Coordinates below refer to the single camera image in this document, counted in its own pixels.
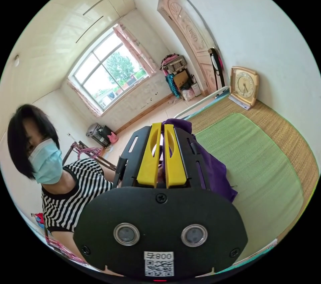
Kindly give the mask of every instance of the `woven mat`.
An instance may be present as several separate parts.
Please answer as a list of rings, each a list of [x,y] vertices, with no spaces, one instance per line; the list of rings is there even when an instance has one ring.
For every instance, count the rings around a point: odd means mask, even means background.
[[[319,179],[316,160],[301,134],[287,120],[260,101],[250,110],[245,110],[224,98],[188,121],[193,125],[193,133],[197,134],[232,113],[243,114],[258,125],[288,157],[301,182],[304,194],[302,208],[295,220],[278,236],[280,241],[294,226],[311,197]]]
[[[247,258],[295,219],[303,204],[300,180],[277,144],[242,114],[228,115],[196,138],[226,165],[227,179],[238,192],[233,204],[248,236],[238,260]]]

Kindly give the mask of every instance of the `window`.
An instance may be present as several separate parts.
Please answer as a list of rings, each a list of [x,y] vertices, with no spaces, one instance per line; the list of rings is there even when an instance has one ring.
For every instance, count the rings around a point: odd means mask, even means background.
[[[111,32],[89,53],[72,77],[92,102],[105,110],[145,79],[147,73],[116,34]]]

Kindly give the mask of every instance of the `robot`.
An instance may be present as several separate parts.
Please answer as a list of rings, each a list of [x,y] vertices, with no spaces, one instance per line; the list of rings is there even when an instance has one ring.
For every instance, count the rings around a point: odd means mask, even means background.
[[[162,129],[163,184],[157,183]],[[132,135],[113,189],[86,205],[74,241],[100,270],[107,265],[128,278],[170,282],[230,267],[248,238],[235,206],[210,190],[195,137],[156,123]]]

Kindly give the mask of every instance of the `green mat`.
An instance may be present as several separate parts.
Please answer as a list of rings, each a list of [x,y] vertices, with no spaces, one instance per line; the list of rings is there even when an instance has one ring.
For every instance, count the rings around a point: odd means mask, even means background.
[[[226,165],[227,179],[238,192],[233,204],[248,236],[242,260],[272,242],[298,215],[300,180],[276,143],[242,114],[228,115],[196,138]]]

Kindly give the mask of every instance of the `woman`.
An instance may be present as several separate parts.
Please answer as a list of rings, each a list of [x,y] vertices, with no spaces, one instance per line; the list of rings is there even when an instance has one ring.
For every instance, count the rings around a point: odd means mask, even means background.
[[[9,153],[17,170],[41,184],[46,228],[84,260],[73,240],[78,218],[87,203],[112,189],[114,172],[90,158],[63,167],[57,132],[47,115],[33,105],[17,109],[7,135]],[[107,267],[105,273],[118,275]]]

